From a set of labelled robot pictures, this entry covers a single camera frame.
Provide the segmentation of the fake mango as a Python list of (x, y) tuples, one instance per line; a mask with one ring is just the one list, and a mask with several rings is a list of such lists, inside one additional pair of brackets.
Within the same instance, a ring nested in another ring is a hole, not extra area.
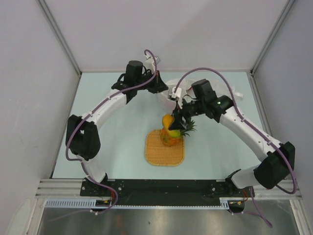
[(174, 122), (174, 118), (170, 114), (166, 114), (162, 118), (162, 125), (165, 132), (172, 138), (180, 137), (180, 130), (170, 130), (169, 127)]

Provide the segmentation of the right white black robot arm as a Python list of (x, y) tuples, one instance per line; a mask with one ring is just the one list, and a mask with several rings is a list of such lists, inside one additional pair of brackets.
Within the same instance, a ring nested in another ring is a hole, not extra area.
[(170, 130), (186, 131), (191, 127), (192, 117), (206, 115), (236, 134), (256, 155), (260, 164), (247, 169), (238, 169), (226, 180), (225, 190), (230, 196), (238, 196), (243, 188), (262, 185), (272, 189), (294, 170), (295, 147), (282, 143), (254, 126), (227, 95), (217, 96), (208, 80), (202, 79), (191, 85), (195, 97), (186, 101), (187, 92), (172, 88), (168, 94), (176, 101), (172, 112), (174, 121)]

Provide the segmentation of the fake pineapple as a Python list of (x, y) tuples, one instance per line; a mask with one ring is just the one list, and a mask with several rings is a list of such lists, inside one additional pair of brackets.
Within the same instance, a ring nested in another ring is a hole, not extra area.
[(189, 132), (190, 131), (195, 131), (195, 122), (192, 120), (191, 122), (189, 122), (186, 126), (186, 129), (184, 130), (178, 130), (177, 133), (179, 133), (178, 136), (172, 136), (169, 134), (169, 131), (167, 131), (164, 127), (160, 130), (160, 140), (161, 142), (166, 145), (166, 146), (174, 146), (179, 144), (184, 137), (186, 136), (190, 136)]

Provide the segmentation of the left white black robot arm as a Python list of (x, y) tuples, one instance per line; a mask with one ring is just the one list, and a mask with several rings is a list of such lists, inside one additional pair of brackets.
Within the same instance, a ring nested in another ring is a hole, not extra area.
[(100, 166), (97, 154), (101, 147), (99, 130), (120, 108), (128, 104), (140, 90), (157, 94), (168, 89), (162, 81), (157, 64), (159, 59), (149, 57), (145, 62), (131, 60), (126, 71), (112, 85), (106, 98), (89, 112), (71, 115), (67, 121), (66, 159), (78, 161), (87, 178), (92, 182), (91, 190), (96, 195), (104, 195), (108, 183), (103, 181), (107, 174)]

